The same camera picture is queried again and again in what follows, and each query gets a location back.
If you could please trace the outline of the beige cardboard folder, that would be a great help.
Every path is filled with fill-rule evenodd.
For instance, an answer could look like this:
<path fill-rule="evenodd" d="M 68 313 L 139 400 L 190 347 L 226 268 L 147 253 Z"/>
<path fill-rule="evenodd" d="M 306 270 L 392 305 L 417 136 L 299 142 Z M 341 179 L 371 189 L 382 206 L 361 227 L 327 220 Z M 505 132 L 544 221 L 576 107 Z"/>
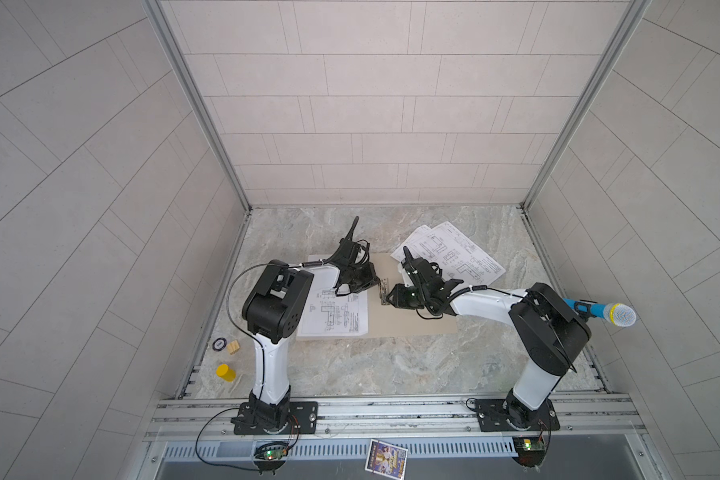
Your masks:
<path fill-rule="evenodd" d="M 388 253 L 372 253 L 370 261 L 376 274 L 389 280 L 389 292 L 403 282 L 398 271 L 399 262 Z M 422 335 L 451 335 L 458 332 L 454 317 L 440 320 L 423 320 L 414 310 L 396 309 L 391 305 L 382 305 L 379 298 L 379 285 L 367 290 L 369 331 L 365 338 L 410 337 Z"/>

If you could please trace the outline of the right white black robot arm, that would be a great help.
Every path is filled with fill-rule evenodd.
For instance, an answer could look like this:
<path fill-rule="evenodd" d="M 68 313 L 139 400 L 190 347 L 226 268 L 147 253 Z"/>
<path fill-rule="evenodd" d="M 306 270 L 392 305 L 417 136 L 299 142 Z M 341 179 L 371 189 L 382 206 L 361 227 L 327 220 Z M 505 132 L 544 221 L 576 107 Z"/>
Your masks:
<path fill-rule="evenodd" d="M 499 417 L 510 427 L 526 431 L 551 422 L 540 421 L 549 407 L 550 394 L 591 339 L 587 321 L 577 314 L 548 284 L 537 282 L 527 289 L 503 291 L 487 285 L 466 285 L 446 280 L 439 265 L 414 257 L 403 248 L 405 282 L 386 296 L 393 307 L 424 310 L 428 319 L 443 316 L 477 317 L 512 326 L 529 357 L 507 394 Z"/>

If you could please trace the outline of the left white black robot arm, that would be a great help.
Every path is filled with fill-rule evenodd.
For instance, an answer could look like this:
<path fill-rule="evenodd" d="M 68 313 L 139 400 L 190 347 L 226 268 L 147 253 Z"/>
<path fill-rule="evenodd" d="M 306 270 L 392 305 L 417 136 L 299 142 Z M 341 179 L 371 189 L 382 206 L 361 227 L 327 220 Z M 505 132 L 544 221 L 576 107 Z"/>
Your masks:
<path fill-rule="evenodd" d="M 370 243 L 356 240 L 353 222 L 326 259 L 291 265 L 271 260 L 248 294 L 235 327 L 257 348 L 254 385 L 235 417 L 236 435 L 278 434 L 296 426 L 291 410 L 288 353 L 303 317 L 316 321 L 314 334 L 367 332 L 368 302 L 363 293 L 379 284 Z"/>

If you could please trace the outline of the printed drawing sheet top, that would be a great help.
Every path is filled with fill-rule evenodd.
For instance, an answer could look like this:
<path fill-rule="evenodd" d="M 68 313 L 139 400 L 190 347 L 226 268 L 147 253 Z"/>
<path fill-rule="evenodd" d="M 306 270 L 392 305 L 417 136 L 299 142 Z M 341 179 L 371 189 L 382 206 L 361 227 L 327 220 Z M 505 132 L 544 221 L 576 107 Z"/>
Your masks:
<path fill-rule="evenodd" d="M 300 323 L 300 338 L 361 337 L 369 331 L 368 294 L 337 297 L 332 289 L 311 293 Z"/>

